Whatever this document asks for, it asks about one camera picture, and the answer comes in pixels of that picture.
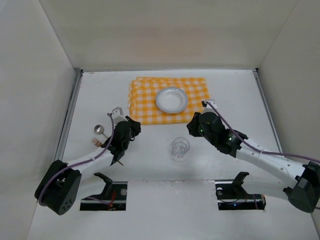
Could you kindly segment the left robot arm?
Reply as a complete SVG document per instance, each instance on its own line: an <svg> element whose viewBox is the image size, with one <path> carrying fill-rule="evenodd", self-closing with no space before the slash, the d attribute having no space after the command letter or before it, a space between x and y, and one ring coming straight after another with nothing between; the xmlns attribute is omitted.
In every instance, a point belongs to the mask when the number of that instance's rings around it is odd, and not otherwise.
<svg viewBox="0 0 320 240"><path fill-rule="evenodd" d="M97 150L70 162L56 160L49 166L34 193L40 206L59 216L65 214L75 203L81 181L93 175L102 178L107 192L111 191L112 180L99 169L119 162L130 142L140 134L141 123L129 116L107 116L111 120L111 136Z"/></svg>

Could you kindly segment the yellow white checkered cloth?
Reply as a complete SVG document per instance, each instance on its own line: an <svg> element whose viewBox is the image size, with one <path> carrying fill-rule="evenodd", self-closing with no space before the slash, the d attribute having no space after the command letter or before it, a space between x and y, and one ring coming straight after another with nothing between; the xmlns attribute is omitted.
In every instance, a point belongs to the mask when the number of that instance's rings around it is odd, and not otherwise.
<svg viewBox="0 0 320 240"><path fill-rule="evenodd" d="M181 113L169 114L157 107L156 95L167 87L180 88L187 94L188 104ZM138 76L129 84L128 109L130 118L143 125L181 124L202 111L202 101L209 98L205 78Z"/></svg>

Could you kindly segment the clear drinking glass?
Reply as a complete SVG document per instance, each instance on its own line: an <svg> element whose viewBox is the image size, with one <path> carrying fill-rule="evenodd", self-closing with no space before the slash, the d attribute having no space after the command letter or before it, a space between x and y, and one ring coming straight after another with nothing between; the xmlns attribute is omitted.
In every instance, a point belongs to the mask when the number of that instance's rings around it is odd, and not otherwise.
<svg viewBox="0 0 320 240"><path fill-rule="evenodd" d="M190 149L189 141L184 137L177 137L171 144L173 159L176 162L184 160L186 153Z"/></svg>

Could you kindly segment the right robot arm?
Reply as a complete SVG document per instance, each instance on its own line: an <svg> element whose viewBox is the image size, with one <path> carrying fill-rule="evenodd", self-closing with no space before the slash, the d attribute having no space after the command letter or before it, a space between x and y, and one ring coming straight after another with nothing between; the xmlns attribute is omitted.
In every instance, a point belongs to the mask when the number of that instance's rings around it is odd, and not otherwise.
<svg viewBox="0 0 320 240"><path fill-rule="evenodd" d="M267 154L262 147L244 133L223 125L220 117L208 111L195 112L188 132L193 137L203 137L219 152L251 163L280 179L285 185L283 193L297 209L312 213L320 199L320 166L292 161L278 154Z"/></svg>

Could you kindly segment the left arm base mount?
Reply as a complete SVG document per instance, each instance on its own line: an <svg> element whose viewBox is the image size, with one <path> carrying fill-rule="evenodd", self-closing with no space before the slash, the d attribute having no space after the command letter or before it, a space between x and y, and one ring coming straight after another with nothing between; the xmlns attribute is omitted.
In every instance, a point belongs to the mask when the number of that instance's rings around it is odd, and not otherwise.
<svg viewBox="0 0 320 240"><path fill-rule="evenodd" d="M95 177L102 179L104 187L100 193L91 194L80 201L80 211L125 211L127 207L128 182L113 181L106 175L96 172Z"/></svg>

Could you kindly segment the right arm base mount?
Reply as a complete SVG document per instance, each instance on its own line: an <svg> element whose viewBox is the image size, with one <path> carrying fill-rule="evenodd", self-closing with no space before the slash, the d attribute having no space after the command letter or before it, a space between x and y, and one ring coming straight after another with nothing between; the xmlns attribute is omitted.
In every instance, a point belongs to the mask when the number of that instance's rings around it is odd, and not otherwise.
<svg viewBox="0 0 320 240"><path fill-rule="evenodd" d="M242 184L248 172L240 172L234 179L215 181L217 206L220 211L264 210L266 198L262 194L249 194Z"/></svg>

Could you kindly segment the white ceramic plate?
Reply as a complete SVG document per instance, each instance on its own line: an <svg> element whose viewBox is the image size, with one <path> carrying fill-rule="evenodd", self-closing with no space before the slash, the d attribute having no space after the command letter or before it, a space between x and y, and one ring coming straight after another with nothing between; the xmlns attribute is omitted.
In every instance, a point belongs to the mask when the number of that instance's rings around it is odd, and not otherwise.
<svg viewBox="0 0 320 240"><path fill-rule="evenodd" d="M164 113L178 114L188 106L188 96L184 90L178 87L166 87L161 89L155 97L156 106Z"/></svg>

